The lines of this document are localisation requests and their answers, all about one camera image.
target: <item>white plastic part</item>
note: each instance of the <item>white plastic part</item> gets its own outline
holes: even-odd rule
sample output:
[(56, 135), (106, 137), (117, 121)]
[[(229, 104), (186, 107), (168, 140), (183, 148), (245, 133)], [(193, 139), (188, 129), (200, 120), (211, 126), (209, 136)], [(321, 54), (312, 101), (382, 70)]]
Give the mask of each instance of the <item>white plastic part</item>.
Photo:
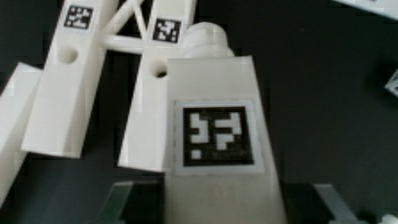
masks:
[[(286, 224), (252, 58), (170, 59), (167, 65), (165, 223)], [(197, 113), (218, 126), (204, 144), (190, 141)], [(234, 136), (222, 149), (216, 133)], [(227, 160), (246, 156), (239, 144), (250, 144), (252, 163)]]
[(181, 57), (179, 43), (191, 24), (195, 0), (156, 0), (142, 44), (119, 166), (163, 171), (167, 144), (167, 59)]
[(380, 224), (398, 224), (398, 218), (392, 215), (383, 215)]
[(40, 70), (19, 63), (0, 96), (0, 207), (26, 155), (21, 140), (39, 79)]
[(81, 154), (115, 8), (117, 0), (63, 2), (23, 139), (23, 150), (46, 155)]
[(314, 190), (318, 192), (319, 198), (330, 210), (335, 224), (339, 222), (344, 223), (342, 221), (351, 221), (353, 223), (355, 222), (358, 223), (355, 214), (350, 210), (350, 207), (344, 203), (344, 200), (339, 196), (334, 186), (330, 184), (314, 184)]
[(398, 1), (396, 0), (334, 0), (358, 9), (398, 19)]
[[(106, 34), (103, 38), (104, 48), (108, 50), (120, 51), (131, 54), (142, 54), (142, 50), (143, 50), (142, 40), (147, 39), (147, 29), (145, 29), (143, 16), (142, 16), (142, 10), (140, 10), (142, 2), (143, 0), (127, 0), (122, 3), (117, 13), (111, 17), (111, 20), (103, 28), (103, 33)], [(142, 39), (115, 35), (133, 15), (136, 19)]]
[(392, 93), (392, 95), (398, 97), (398, 70), (394, 71), (394, 74), (389, 78), (389, 82), (387, 82), (383, 88)]
[(227, 47), (227, 35), (223, 29), (211, 23), (195, 24), (184, 34), (181, 42), (181, 56), (184, 58), (206, 58), (232, 56)]

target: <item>black and white square pattern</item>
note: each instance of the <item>black and white square pattern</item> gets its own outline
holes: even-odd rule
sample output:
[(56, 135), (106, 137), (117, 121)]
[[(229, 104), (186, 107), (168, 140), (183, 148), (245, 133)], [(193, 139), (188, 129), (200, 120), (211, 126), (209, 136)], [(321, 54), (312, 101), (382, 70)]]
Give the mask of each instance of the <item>black and white square pattern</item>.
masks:
[(156, 19), (152, 40), (177, 43), (181, 33), (181, 21), (170, 19)]
[(252, 165), (245, 107), (183, 108), (183, 166)]
[(87, 30), (90, 28), (92, 13), (94, 9), (90, 7), (71, 5), (65, 14), (63, 27)]

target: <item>black object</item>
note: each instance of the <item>black object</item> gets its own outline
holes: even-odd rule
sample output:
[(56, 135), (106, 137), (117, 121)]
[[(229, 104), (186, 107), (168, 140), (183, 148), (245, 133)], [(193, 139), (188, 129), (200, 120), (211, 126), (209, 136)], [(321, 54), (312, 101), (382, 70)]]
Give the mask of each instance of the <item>black object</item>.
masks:
[(181, 21), (170, 19), (156, 19), (152, 40), (177, 43), (181, 31)]
[[(227, 120), (230, 113), (239, 116), (241, 134), (232, 134), (230, 128), (216, 128), (215, 121)], [(199, 114), (199, 120), (207, 123), (209, 141), (202, 144), (193, 144), (190, 136), (197, 134), (197, 129), (190, 127), (190, 115)], [(252, 146), (246, 125), (245, 107), (211, 107), (211, 108), (184, 108), (183, 109), (183, 165), (191, 166), (225, 166), (225, 165), (252, 165)], [(230, 134), (234, 142), (227, 143), (227, 150), (216, 150), (216, 134)], [(202, 158), (191, 159), (191, 150), (200, 150)]]
[(161, 224), (163, 184), (159, 181), (115, 183), (97, 218), (90, 224)]
[(88, 29), (94, 9), (76, 5), (69, 6), (63, 27)]
[(287, 223), (326, 224), (332, 214), (310, 184), (284, 184), (282, 196)]

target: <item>black background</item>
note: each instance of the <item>black background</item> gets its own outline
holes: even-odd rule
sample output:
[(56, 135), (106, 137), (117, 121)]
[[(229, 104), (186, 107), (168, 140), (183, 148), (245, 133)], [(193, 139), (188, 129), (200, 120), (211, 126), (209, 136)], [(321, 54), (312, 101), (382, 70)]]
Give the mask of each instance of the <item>black background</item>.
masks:
[[(0, 86), (17, 61), (42, 67), (62, 1), (0, 1)], [(222, 25), (252, 55), (284, 183), (332, 183), (369, 221), (398, 215), (398, 23), (330, 0), (199, 0), (197, 20)], [(138, 56), (108, 53), (83, 158), (28, 155), (3, 224), (79, 224), (115, 181), (152, 179), (117, 168)]]

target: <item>white plastic block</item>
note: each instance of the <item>white plastic block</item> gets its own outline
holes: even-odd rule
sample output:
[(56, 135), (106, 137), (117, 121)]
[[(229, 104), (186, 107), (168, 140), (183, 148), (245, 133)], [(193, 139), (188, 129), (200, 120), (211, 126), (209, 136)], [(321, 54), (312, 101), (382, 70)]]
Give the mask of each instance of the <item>white plastic block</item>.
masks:
[(40, 79), (40, 70), (17, 64), (0, 96), (0, 207), (24, 160), (21, 140)]
[(380, 224), (398, 224), (398, 218), (392, 215), (383, 215)]
[(165, 223), (286, 224), (252, 58), (170, 59), (167, 69)]
[(398, 1), (396, 0), (334, 0), (358, 9), (398, 19)]
[(117, 0), (67, 0), (47, 53), (23, 150), (78, 158), (103, 67), (103, 27)]
[(142, 43), (119, 166), (163, 171), (167, 144), (167, 60), (181, 57), (179, 43), (191, 24), (195, 0), (156, 0)]

